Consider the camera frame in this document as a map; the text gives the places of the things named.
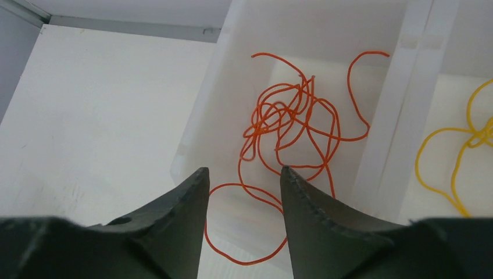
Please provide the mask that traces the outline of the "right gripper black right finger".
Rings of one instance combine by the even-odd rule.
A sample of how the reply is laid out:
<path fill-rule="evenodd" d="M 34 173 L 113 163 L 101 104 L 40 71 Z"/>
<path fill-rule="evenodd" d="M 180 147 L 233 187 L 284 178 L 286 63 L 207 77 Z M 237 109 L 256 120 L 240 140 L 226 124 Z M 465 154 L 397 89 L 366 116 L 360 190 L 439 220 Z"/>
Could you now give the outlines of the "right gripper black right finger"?
<path fill-rule="evenodd" d="M 295 278 L 491 278 L 491 218 L 427 218 L 406 226 L 362 213 L 292 168 L 280 176 Z"/>

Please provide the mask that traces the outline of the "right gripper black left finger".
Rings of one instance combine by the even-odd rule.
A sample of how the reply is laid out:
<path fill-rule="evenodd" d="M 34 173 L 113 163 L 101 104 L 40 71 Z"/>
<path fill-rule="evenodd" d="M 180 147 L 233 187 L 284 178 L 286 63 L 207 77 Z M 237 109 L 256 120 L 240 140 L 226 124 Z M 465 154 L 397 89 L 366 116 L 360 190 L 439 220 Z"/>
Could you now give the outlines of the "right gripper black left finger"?
<path fill-rule="evenodd" d="M 201 167 L 108 224 L 55 216 L 1 218 L 2 278 L 196 278 L 209 202 Z"/>

